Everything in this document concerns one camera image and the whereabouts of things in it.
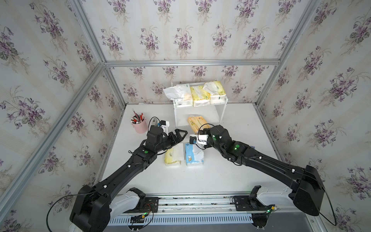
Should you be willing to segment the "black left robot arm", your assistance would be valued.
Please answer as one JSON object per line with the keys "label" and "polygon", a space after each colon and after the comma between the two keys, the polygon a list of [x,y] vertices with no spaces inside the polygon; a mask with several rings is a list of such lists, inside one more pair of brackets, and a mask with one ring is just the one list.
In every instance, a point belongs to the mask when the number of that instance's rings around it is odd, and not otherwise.
{"label": "black left robot arm", "polygon": [[83,186],[76,197],[70,221],[83,232],[102,232],[113,217],[111,203],[117,194],[140,172],[151,165],[161,151],[181,143],[188,132],[176,129],[166,134],[161,127],[151,126],[147,138],[118,170],[90,187]]}

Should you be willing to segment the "blue tissue pack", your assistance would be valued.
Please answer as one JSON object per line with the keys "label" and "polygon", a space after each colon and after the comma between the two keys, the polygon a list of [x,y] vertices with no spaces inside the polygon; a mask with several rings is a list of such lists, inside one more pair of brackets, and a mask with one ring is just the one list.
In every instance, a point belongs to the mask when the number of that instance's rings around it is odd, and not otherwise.
{"label": "blue tissue pack", "polygon": [[185,161],[187,166],[203,165],[204,152],[194,144],[185,144]]}

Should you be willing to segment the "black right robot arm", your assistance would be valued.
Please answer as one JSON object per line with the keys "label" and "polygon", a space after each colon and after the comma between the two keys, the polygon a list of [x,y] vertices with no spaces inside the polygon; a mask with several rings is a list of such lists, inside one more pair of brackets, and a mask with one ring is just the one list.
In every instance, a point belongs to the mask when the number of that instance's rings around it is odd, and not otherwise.
{"label": "black right robot arm", "polygon": [[269,157],[248,144],[233,140],[221,125],[200,129],[190,135],[189,142],[201,149],[214,148],[237,166],[251,167],[275,178],[291,189],[288,198],[297,209],[311,216],[320,215],[326,190],[315,167],[303,168]]}

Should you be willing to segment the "orange tissue pack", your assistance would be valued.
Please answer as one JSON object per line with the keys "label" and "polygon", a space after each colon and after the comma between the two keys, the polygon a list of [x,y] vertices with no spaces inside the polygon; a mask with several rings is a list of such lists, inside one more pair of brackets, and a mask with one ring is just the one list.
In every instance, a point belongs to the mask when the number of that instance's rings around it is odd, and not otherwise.
{"label": "orange tissue pack", "polygon": [[211,125],[202,116],[193,116],[187,119],[187,122],[194,133],[197,133],[199,129],[210,128]]}

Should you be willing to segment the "pale yellow tissue pack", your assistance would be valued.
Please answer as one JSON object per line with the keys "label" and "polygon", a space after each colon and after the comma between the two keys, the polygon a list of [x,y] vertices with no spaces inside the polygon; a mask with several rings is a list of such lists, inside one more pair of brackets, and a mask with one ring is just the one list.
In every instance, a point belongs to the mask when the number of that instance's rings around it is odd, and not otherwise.
{"label": "pale yellow tissue pack", "polygon": [[179,143],[165,153],[164,162],[166,166],[180,166],[185,160],[184,144]]}

